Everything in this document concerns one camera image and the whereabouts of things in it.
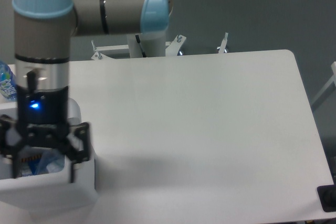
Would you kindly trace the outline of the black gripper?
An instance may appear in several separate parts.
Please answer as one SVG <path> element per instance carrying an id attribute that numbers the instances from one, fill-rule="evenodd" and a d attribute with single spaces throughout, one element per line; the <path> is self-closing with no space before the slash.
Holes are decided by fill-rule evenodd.
<path id="1" fill-rule="evenodd" d="M 76 180 L 76 166 L 91 160 L 92 145 L 90 124 L 70 125 L 68 119 L 68 87 L 56 90 L 31 90 L 17 86 L 17 121 L 1 115 L 1 155 L 11 161 L 12 178 L 19 175 L 19 153 L 26 147 L 54 148 L 70 160 L 70 180 Z M 20 136 L 9 144 L 7 131 L 14 129 Z M 76 149 L 69 135 L 82 144 Z"/>

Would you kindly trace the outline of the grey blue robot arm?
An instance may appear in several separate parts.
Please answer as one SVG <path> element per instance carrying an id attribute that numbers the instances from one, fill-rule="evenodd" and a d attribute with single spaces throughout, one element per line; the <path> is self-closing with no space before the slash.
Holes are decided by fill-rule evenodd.
<path id="1" fill-rule="evenodd" d="M 68 121 L 72 36 L 165 31 L 171 0 L 12 0 L 17 117 L 1 115 L 1 155 L 19 177 L 25 147 L 58 150 L 77 164 L 91 159 L 90 125 Z"/>

